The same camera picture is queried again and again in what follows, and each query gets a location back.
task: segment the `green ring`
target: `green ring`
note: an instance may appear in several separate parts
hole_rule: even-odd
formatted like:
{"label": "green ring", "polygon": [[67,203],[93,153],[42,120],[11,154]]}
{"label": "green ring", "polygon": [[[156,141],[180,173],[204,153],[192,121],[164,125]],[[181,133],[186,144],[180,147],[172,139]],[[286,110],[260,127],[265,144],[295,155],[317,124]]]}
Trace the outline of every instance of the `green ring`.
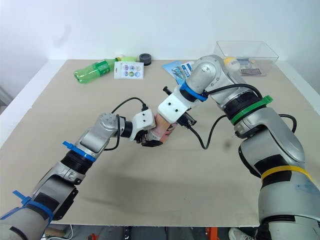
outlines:
{"label": "green ring", "polygon": [[240,118],[242,118],[244,115],[246,115],[247,113],[251,112],[252,110],[263,106],[263,105],[267,105],[269,103],[271,103],[273,101],[272,97],[270,97],[269,95],[265,96],[264,98],[262,98],[260,101],[255,102],[254,104],[251,104],[250,106],[247,106],[245,109],[241,110],[240,112],[238,112],[232,119],[231,119],[231,123],[233,125],[235,125],[235,122],[237,122]]}

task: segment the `beige table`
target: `beige table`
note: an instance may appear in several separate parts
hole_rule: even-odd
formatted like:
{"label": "beige table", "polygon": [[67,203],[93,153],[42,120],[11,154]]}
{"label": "beige table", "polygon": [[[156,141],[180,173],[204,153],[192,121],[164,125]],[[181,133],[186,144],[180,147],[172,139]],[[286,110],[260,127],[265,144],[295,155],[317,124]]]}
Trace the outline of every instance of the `beige table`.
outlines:
{"label": "beige table", "polygon": [[[20,205],[11,192],[30,194],[38,180],[68,151],[61,143],[74,143],[100,113],[110,112],[129,97],[142,98],[156,113],[158,104],[167,96],[162,88],[173,90],[176,85],[161,68],[171,61],[153,61],[145,67],[143,80],[115,80],[111,73],[90,84],[79,84],[73,71],[93,62],[68,60],[0,149],[1,214]],[[306,168],[320,186],[320,116],[276,67],[267,77],[245,80],[262,95],[271,95],[274,101],[270,106],[278,113],[297,118],[296,135],[305,150]],[[118,113],[130,119],[140,109],[138,101],[131,101]],[[215,119],[223,115],[210,99],[190,114],[198,121],[194,128],[205,140]],[[258,225],[261,180],[240,161],[240,143],[226,119],[216,127],[208,150],[203,150],[196,137],[181,127],[160,147],[142,147],[122,138],[118,149],[103,153],[87,172],[77,187],[74,204],[59,222]]]}

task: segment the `black tape roll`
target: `black tape roll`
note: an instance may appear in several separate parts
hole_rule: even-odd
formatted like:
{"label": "black tape roll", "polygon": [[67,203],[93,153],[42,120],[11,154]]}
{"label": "black tape roll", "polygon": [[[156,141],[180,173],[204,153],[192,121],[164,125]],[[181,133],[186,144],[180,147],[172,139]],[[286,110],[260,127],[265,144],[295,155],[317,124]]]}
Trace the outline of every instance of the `black tape roll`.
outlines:
{"label": "black tape roll", "polygon": [[142,53],[139,55],[139,62],[143,63],[145,66],[151,64],[151,55],[148,53]]}

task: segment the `transparent box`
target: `transparent box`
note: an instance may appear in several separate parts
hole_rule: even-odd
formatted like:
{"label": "transparent box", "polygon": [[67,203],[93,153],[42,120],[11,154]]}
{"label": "transparent box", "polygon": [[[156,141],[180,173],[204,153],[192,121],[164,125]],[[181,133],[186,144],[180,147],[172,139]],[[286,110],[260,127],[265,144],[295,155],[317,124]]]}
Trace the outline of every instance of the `transparent box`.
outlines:
{"label": "transparent box", "polygon": [[214,54],[236,58],[241,76],[266,76],[279,58],[263,41],[217,41]]}

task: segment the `green plastic bottle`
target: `green plastic bottle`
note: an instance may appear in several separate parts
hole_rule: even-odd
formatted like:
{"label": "green plastic bottle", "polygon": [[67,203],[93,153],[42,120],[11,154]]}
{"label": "green plastic bottle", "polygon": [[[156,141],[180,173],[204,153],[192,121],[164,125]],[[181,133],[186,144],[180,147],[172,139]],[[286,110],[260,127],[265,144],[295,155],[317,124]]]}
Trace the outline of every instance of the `green plastic bottle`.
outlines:
{"label": "green plastic bottle", "polygon": [[105,59],[100,62],[95,62],[94,64],[87,66],[83,69],[76,70],[73,74],[79,83],[86,84],[92,81],[93,79],[107,74],[110,71],[113,71],[115,68],[115,62],[117,61],[117,58]]}

